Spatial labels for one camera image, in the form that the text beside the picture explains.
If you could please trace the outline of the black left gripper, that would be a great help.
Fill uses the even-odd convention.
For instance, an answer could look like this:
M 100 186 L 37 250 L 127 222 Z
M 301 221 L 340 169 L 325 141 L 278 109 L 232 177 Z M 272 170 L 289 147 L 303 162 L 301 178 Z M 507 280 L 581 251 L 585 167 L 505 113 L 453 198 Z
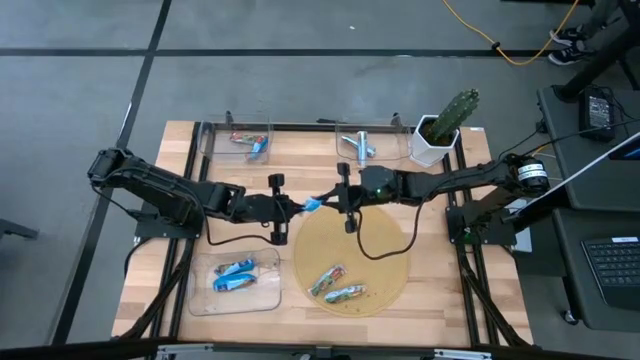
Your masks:
M 307 211 L 304 207 L 307 205 L 306 201 L 296 202 L 281 192 L 284 183 L 284 174 L 269 175 L 268 185 L 272 194 L 270 196 L 265 194 L 244 195 L 234 211 L 234 219 L 239 223 L 271 223 L 273 230 L 268 242 L 272 245 L 286 245 L 290 221 L 294 216 Z

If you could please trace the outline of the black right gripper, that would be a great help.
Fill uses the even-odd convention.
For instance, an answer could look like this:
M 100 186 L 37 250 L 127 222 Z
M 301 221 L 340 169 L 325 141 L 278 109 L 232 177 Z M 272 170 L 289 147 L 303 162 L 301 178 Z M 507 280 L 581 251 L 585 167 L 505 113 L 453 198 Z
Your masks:
M 379 165 L 367 166 L 359 171 L 359 185 L 350 184 L 349 164 L 338 163 L 337 172 L 341 176 L 341 182 L 317 199 L 323 201 L 323 206 L 337 207 L 339 213 L 346 215 L 347 233 L 357 230 L 355 213 L 361 207 L 390 203 L 398 197 L 398 174 L 393 169 Z M 328 201 L 332 197 L 338 197 L 338 201 Z

